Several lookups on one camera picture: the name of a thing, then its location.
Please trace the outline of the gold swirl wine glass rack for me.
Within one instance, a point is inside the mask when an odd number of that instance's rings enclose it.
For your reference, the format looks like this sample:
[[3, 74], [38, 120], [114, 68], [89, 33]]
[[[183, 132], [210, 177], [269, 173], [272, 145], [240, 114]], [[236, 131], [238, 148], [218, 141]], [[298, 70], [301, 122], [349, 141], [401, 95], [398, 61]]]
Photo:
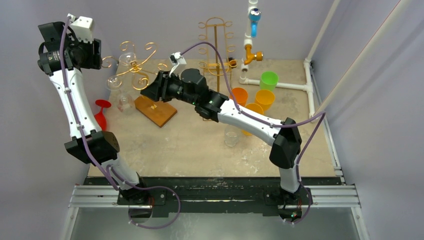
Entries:
[[158, 73], [146, 69], [145, 64], [157, 52], [156, 43], [145, 44], [144, 49], [151, 53], [144, 59], [137, 56], [136, 45], [131, 41], [124, 41], [119, 47], [122, 51], [119, 57], [103, 57], [101, 64], [104, 69], [117, 67], [116, 73], [106, 80], [106, 88], [116, 95], [116, 107], [125, 114], [138, 111], [162, 128], [176, 115], [176, 108], [168, 103], [154, 102], [144, 95], [133, 98], [130, 91], [126, 89], [126, 86], [131, 86], [139, 93], [153, 83]]

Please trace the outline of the clear wine glass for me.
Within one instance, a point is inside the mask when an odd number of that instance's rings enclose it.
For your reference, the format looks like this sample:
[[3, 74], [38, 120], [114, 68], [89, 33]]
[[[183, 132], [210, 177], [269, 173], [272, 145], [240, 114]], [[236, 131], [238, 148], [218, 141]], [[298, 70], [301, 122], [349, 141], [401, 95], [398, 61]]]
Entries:
[[145, 86], [144, 77], [139, 73], [137, 68], [136, 54], [133, 52], [123, 53], [119, 57], [118, 76], [122, 79], [131, 80], [132, 87], [140, 90]]

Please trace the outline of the clear stemmed glass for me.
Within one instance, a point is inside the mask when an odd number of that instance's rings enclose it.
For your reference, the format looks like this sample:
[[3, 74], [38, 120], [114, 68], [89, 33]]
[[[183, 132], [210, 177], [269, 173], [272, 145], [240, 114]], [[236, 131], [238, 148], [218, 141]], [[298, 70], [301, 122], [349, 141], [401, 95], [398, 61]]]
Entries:
[[106, 87], [116, 94], [116, 107], [121, 113], [129, 114], [135, 109], [134, 100], [131, 95], [124, 91], [122, 77], [112, 75], [106, 80]]

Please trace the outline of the red plastic goblet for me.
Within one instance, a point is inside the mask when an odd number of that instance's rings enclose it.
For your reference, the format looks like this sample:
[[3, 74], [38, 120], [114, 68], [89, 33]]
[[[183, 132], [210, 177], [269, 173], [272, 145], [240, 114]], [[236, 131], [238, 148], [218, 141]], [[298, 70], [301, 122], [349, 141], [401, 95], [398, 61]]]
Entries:
[[108, 100], [104, 99], [97, 99], [95, 101], [95, 104], [100, 107], [100, 110], [98, 113], [94, 115], [94, 118], [98, 125], [100, 126], [102, 131], [106, 131], [108, 128], [108, 122], [104, 115], [104, 109], [108, 109], [112, 106], [112, 104]]

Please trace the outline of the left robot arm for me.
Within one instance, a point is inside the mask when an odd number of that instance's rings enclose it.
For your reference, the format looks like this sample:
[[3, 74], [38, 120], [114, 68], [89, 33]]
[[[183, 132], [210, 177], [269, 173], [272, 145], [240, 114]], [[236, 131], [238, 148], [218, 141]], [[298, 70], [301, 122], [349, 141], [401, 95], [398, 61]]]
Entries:
[[122, 198], [138, 205], [146, 203], [149, 191], [137, 172], [119, 152], [112, 132], [102, 130], [95, 119], [83, 86], [82, 69], [102, 67], [101, 40], [92, 37], [92, 20], [41, 24], [43, 42], [38, 49], [39, 68], [57, 90], [69, 124], [71, 140], [66, 151], [85, 164], [96, 166]]

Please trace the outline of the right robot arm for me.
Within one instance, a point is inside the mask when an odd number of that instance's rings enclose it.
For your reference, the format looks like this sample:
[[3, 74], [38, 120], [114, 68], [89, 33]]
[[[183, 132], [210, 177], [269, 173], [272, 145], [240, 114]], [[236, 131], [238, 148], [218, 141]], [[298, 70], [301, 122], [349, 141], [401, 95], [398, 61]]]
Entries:
[[153, 83], [140, 93], [154, 102], [176, 99], [191, 104], [204, 119], [231, 125], [258, 137], [271, 147], [269, 160], [279, 169], [282, 200], [292, 204], [300, 198], [296, 163], [302, 138], [293, 119], [281, 121], [238, 106], [233, 99], [210, 89], [206, 78], [195, 68], [185, 69], [180, 75], [160, 70]]

